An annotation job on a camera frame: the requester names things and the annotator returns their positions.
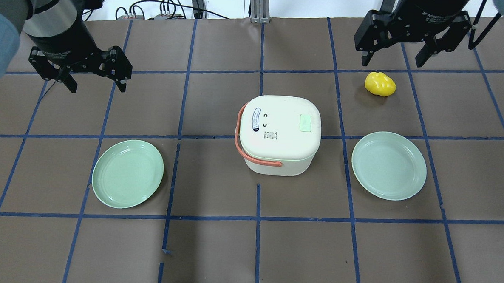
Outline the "green plate near left arm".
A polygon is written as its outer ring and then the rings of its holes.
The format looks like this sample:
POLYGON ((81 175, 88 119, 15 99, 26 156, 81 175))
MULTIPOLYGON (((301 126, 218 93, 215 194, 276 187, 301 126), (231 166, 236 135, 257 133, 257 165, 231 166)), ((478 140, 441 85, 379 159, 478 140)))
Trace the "green plate near left arm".
POLYGON ((104 205, 125 209, 144 203, 156 192, 164 160, 151 143, 133 139, 108 148, 95 163, 91 185, 104 205))

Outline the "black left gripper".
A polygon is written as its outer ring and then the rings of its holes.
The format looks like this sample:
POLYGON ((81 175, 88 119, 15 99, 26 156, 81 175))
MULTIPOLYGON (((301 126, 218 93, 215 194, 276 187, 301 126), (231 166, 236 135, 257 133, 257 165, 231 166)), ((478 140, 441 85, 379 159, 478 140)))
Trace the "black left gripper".
POLYGON ((77 82, 71 73, 91 73, 107 77, 114 81, 117 89, 125 93, 127 80, 131 79, 133 65, 118 46, 104 51, 99 48, 87 52, 45 53, 38 47, 32 47, 28 57, 29 64, 43 79, 57 79, 62 71, 62 84, 71 92, 77 93, 77 82))

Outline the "green plate near right arm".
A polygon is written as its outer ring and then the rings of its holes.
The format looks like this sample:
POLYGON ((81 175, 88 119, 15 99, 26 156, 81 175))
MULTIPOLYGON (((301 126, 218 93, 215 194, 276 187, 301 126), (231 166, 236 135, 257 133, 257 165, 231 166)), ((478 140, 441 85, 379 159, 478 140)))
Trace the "green plate near right arm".
POLYGON ((352 151, 352 171, 372 195, 389 201, 411 198, 425 185, 427 165, 409 139, 393 132, 373 132, 352 151))

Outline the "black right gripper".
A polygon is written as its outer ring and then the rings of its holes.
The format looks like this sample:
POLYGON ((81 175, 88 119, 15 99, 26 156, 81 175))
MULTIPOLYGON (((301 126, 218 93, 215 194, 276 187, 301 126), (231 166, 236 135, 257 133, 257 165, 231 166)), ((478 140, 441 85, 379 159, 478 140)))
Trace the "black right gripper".
POLYGON ((467 11, 440 14, 406 4, 394 12, 372 9, 354 33, 354 45, 361 51, 362 66, 367 67, 373 52, 400 42, 425 42, 415 56, 421 68, 431 56, 454 51, 471 29, 467 11))

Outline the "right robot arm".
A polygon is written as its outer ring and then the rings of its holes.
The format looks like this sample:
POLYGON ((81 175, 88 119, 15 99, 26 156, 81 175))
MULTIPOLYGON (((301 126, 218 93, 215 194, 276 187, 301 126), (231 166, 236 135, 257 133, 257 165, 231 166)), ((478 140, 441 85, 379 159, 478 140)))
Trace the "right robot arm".
POLYGON ((504 0, 493 0, 497 13, 484 28, 479 22, 487 0, 482 0, 474 19, 464 9, 469 1, 382 0, 380 9, 368 11, 354 34, 362 65, 368 66, 375 52, 401 42, 424 43, 415 57, 419 68, 441 51, 455 51, 465 37, 468 48, 475 49, 504 19, 504 0))

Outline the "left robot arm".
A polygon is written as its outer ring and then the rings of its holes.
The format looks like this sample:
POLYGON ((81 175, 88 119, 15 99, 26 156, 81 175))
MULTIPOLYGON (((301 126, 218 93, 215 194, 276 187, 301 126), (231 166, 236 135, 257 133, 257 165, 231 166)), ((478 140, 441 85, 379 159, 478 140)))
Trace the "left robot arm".
POLYGON ((102 0, 0 0, 0 78, 19 50, 20 34, 35 44, 28 61, 43 80, 77 91, 72 73, 96 74, 126 91, 132 65, 123 50, 98 48, 83 12, 102 7, 102 0))

